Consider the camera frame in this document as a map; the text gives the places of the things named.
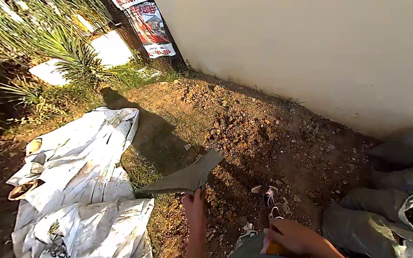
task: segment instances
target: person's arm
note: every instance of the person's arm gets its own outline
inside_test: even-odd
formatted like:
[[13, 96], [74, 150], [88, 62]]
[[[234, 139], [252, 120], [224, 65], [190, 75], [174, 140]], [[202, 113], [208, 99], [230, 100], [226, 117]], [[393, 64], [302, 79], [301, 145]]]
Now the person's arm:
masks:
[[187, 258], [201, 258], [207, 256], [206, 236], [207, 220], [203, 212], [201, 190], [198, 189], [194, 196], [188, 194], [184, 197], [183, 206], [189, 223], [189, 239], [187, 242]]
[[306, 226], [282, 219], [272, 220], [270, 223], [281, 234], [265, 229], [265, 237], [295, 254], [308, 254], [316, 258], [344, 258], [326, 238]]

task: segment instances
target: white concrete block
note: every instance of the white concrete block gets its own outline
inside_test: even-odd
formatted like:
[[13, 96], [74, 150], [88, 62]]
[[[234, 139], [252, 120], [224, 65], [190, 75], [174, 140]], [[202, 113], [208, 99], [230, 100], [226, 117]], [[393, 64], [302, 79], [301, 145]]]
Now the white concrete block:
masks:
[[116, 31], [108, 32], [90, 43], [105, 67], [122, 65], [133, 59], [132, 52]]
[[63, 73], [59, 73], [55, 70], [57, 68], [57, 66], [55, 65], [57, 62], [60, 62], [60, 60], [50, 59], [47, 62], [43, 62], [35, 67], [28, 69], [28, 71], [32, 75], [51, 85], [66, 85], [68, 84], [68, 81], [66, 79], [63, 79], [63, 77], [61, 76]]

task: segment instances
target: white plastic sack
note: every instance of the white plastic sack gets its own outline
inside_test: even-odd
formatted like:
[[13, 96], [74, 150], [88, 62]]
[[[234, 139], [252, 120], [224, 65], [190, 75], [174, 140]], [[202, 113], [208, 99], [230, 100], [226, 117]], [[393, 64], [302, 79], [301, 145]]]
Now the white plastic sack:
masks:
[[64, 206], [14, 231], [14, 253], [23, 258], [152, 258], [146, 225], [153, 207], [154, 199]]
[[[7, 183], [45, 183], [20, 201], [12, 234], [16, 257], [54, 257], [53, 247], [70, 257], [121, 257], [142, 245], [153, 200], [128, 201], [134, 199], [131, 182], [116, 168], [135, 136], [138, 115], [134, 108], [100, 107], [28, 144], [26, 164]], [[58, 234], [45, 230], [53, 220]], [[138, 230], [127, 232], [129, 227]], [[113, 244], [103, 247], [109, 237]]]

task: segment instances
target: loose soil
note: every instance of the loose soil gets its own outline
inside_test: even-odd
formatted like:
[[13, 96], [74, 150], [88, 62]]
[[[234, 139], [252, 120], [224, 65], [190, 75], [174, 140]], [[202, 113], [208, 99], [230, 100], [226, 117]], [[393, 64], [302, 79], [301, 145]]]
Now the loose soil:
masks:
[[[121, 159], [127, 171], [136, 157], [149, 162], [160, 177], [188, 166], [213, 148], [224, 156], [206, 186], [210, 257], [226, 257], [246, 223], [253, 223], [256, 231], [268, 226], [269, 211], [261, 196], [251, 193], [253, 186], [277, 187], [275, 201], [289, 207], [284, 217], [320, 232], [323, 208], [368, 184], [365, 150], [378, 141], [290, 100], [204, 74], [126, 92], [104, 88], [101, 94], [109, 108], [141, 111], [134, 143]], [[43, 133], [31, 132], [23, 142]], [[20, 152], [13, 156], [20, 162], [22, 157]], [[12, 166], [6, 169], [10, 173], [0, 175], [0, 185], [20, 164], [7, 163], [2, 168], [8, 166]], [[10, 189], [0, 189], [1, 202], [12, 205], [7, 213], [10, 221], [0, 223], [6, 241], [16, 208], [16, 202], [5, 201]], [[155, 257], [185, 253], [189, 232], [181, 200], [182, 194], [156, 199], [147, 228]]]

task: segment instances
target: pebble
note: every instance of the pebble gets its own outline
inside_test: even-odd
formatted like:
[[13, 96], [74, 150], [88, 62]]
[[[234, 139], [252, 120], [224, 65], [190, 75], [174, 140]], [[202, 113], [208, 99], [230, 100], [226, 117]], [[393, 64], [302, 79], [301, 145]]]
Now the pebble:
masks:
[[298, 195], [294, 195], [294, 201], [295, 202], [302, 202], [301, 198]]
[[288, 203], [287, 203], [287, 202], [284, 202], [284, 203], [283, 203], [283, 212], [284, 212], [285, 214], [291, 213], [290, 207], [288, 206]]

